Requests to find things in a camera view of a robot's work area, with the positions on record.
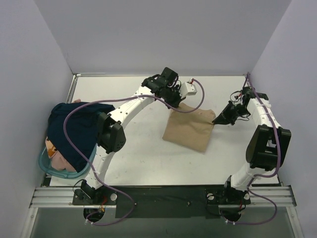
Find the beige t shirt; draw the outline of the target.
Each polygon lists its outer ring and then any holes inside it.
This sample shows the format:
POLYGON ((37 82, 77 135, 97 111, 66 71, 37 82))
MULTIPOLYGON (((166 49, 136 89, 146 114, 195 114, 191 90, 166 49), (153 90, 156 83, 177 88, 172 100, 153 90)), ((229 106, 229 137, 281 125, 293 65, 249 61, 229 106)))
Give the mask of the beige t shirt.
POLYGON ((191 113, 172 111, 162 139, 204 153, 207 150, 215 119, 213 110, 197 109, 191 113))

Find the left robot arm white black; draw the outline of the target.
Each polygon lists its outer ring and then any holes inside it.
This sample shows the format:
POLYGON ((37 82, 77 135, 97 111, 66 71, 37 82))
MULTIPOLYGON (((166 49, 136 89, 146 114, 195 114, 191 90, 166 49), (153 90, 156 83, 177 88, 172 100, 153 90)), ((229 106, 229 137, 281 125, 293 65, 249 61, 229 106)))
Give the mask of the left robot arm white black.
POLYGON ((129 122, 146 106, 155 101, 155 97, 163 99, 169 107, 177 108, 182 101, 180 87, 176 86, 178 74, 165 67, 161 74, 146 78, 133 99, 124 102, 114 111, 102 113, 97 120, 97 145, 104 148, 106 155, 94 159, 93 169, 90 169, 81 184, 84 198, 90 204, 97 204, 102 198, 100 191, 106 172, 115 153, 123 148, 126 137, 124 129, 129 122))

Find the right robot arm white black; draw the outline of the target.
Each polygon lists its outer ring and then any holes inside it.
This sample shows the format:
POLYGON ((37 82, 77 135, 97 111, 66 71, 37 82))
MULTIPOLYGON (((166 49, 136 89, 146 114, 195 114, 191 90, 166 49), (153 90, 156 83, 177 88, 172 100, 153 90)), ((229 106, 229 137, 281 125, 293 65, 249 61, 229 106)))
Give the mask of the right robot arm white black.
POLYGON ((251 118, 255 132, 246 149, 245 164, 227 179, 221 191, 221 198, 227 203, 234 202, 253 181, 274 177, 283 165, 291 139, 291 131, 284 129, 273 115, 268 96, 253 87, 238 91, 237 99, 228 102, 213 124, 234 125, 238 118, 251 118))

